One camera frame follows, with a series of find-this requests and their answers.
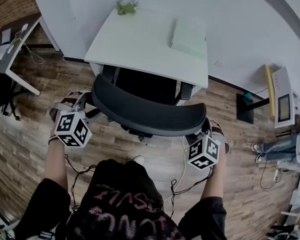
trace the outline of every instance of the black mesh chair backrest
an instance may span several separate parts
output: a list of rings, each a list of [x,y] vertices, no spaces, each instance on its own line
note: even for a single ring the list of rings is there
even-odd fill
[[[142,133],[185,136],[201,129],[206,118],[203,103],[166,105],[132,95],[99,74],[92,86],[93,104],[117,123]]]

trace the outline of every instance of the office chair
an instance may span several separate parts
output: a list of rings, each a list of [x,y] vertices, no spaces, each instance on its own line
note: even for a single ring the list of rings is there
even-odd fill
[[[18,121],[20,117],[16,115],[13,99],[20,94],[26,93],[27,91],[22,88],[20,91],[14,92],[16,85],[16,82],[12,84],[12,79],[9,76],[6,74],[0,74],[0,108],[4,106],[2,113],[4,116],[7,116],[8,112],[6,110],[10,104],[13,116],[15,120]]]
[[[202,129],[206,119],[203,103],[176,106],[188,100],[193,86],[166,77],[104,66],[92,86],[91,100],[102,113],[130,134],[145,137],[190,136]]]

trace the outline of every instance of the sleeve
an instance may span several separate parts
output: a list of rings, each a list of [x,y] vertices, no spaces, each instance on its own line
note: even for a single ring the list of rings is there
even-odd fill
[[[207,197],[185,213],[179,230],[186,239],[226,240],[226,214],[221,197]]]
[[[50,231],[70,215],[70,195],[58,183],[45,178],[34,191],[23,217],[14,229],[15,239],[24,240]]]

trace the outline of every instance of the wrist strap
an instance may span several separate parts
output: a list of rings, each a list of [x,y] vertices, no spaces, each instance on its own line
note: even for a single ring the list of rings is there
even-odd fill
[[[58,136],[57,136],[57,135],[51,136],[51,137],[49,138],[49,140],[48,140],[48,146],[49,146],[49,144],[50,144],[51,141],[54,141],[54,140],[57,140],[57,139],[58,139]]]

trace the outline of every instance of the yellow object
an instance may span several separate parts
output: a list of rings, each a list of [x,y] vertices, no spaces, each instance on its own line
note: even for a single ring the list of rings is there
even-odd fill
[[[270,104],[270,115],[275,117],[276,111],[276,102],[275,102],[275,88],[274,82],[272,80],[272,73],[275,72],[271,67],[268,65],[264,66],[264,73],[265,73],[265,81],[268,85],[268,93],[269,93],[269,104]]]

